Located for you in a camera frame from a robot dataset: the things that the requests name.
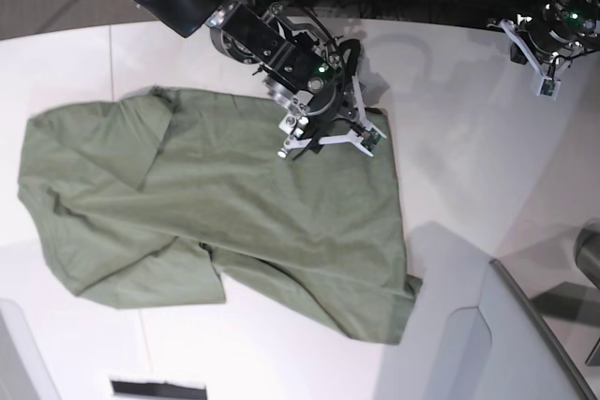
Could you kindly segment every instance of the green shirt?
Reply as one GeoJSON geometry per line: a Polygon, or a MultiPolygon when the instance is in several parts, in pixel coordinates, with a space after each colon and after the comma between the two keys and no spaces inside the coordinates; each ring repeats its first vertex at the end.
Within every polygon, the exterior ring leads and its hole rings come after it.
{"type": "Polygon", "coordinates": [[[391,141],[374,158],[342,144],[282,160],[282,116],[269,100],[155,89],[34,117],[19,197],[48,266],[116,308],[223,303],[226,274],[349,337],[398,342],[420,281],[391,141]]]}

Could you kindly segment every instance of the white table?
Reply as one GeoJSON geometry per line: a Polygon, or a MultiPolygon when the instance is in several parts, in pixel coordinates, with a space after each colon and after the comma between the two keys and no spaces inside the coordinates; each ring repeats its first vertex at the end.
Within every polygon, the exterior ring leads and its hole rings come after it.
{"type": "MultiPolygon", "coordinates": [[[[509,62],[501,34],[326,25],[362,40],[362,81],[381,86],[393,128],[410,272],[425,278],[396,348],[345,339],[232,280],[226,305],[117,313],[70,298],[45,270],[16,200],[27,117],[153,84],[265,96],[262,78],[217,53],[205,28],[189,39],[148,22],[0,42],[0,297],[24,309],[64,400],[105,399],[107,376],[127,372],[199,379],[211,400],[418,399],[447,316],[477,303],[491,257],[502,257],[528,294],[584,278],[568,252],[576,227],[600,215],[593,58],[567,72],[554,103],[531,93],[531,70],[509,62]]],[[[586,351],[597,340],[587,336],[586,351]]],[[[586,375],[600,388],[600,372],[586,375]]]]}

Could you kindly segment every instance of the green cloth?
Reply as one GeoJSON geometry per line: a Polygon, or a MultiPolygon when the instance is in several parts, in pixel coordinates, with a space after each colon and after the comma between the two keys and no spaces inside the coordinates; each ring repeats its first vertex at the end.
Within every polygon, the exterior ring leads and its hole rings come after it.
{"type": "Polygon", "coordinates": [[[54,275],[144,308],[223,303],[226,274],[349,337],[397,343],[420,280],[406,275],[391,141],[374,158],[344,144],[282,160],[282,116],[269,100],[155,88],[32,118],[19,197],[54,275]]]}

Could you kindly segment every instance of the black strip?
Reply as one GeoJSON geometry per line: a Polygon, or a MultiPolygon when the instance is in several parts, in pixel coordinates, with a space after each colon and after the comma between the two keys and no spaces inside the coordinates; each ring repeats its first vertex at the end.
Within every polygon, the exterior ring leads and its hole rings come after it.
{"type": "Polygon", "coordinates": [[[158,383],[129,383],[126,381],[111,381],[114,393],[139,395],[160,399],[177,400],[208,400],[206,389],[184,388],[174,384],[158,383]]]}

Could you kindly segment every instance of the white tabletop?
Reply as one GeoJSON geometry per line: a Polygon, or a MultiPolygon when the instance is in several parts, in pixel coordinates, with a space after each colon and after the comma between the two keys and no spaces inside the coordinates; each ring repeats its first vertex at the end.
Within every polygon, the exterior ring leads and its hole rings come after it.
{"type": "MultiPolygon", "coordinates": [[[[116,368],[109,360],[94,366],[98,377],[151,370],[200,379],[209,386],[211,400],[242,393],[262,400],[384,400],[396,398],[378,390],[381,379],[393,374],[398,398],[421,398],[445,318],[457,307],[476,304],[490,257],[507,259],[532,292],[551,287],[550,280],[581,278],[565,255],[575,226],[600,215],[600,158],[590,144],[600,142],[600,110],[590,101],[597,83],[594,59],[577,61],[567,71],[559,98],[552,102],[532,94],[531,69],[509,61],[502,34],[407,22],[325,24],[334,35],[362,40],[361,81],[373,88],[367,101],[379,101],[393,129],[410,272],[424,276],[426,283],[402,345],[349,341],[232,280],[226,281],[228,303],[223,306],[119,315],[84,301],[68,304],[61,297],[61,310],[121,324],[122,353],[137,352],[116,368]],[[587,175],[580,175],[578,165],[587,168],[587,175]],[[557,232],[560,241],[552,242],[556,251],[549,258],[558,263],[552,263],[547,278],[547,272],[538,271],[544,264],[527,258],[523,263],[519,255],[527,257],[532,245],[557,232]],[[534,266],[533,283],[529,273],[519,271],[528,263],[534,266]],[[145,341],[127,343],[131,335],[145,341]]],[[[37,239],[16,200],[21,142],[31,114],[71,102],[116,100],[154,84],[266,96],[262,78],[250,76],[254,67],[217,53],[207,29],[182,39],[158,22],[0,42],[0,67],[0,214],[5,224],[0,258],[2,246],[8,255],[16,252],[16,243],[37,239]]],[[[29,263],[22,259],[22,264],[29,263]]],[[[58,291],[51,276],[42,275],[41,259],[35,264],[36,275],[58,291]]],[[[76,389],[68,387],[72,374],[61,375],[65,363],[58,362],[37,322],[42,294],[29,285],[15,288],[18,276],[3,282],[3,270],[0,265],[0,296],[15,298],[35,322],[32,329],[42,336],[38,344],[52,375],[66,390],[65,400],[75,400],[76,389]]],[[[52,320],[55,328],[75,326],[60,314],[52,320]]],[[[83,355],[81,342],[65,342],[72,354],[83,355]]],[[[87,343],[88,359],[103,354],[107,342],[87,343]]],[[[90,395],[86,398],[106,398],[104,393],[90,395]]]]}

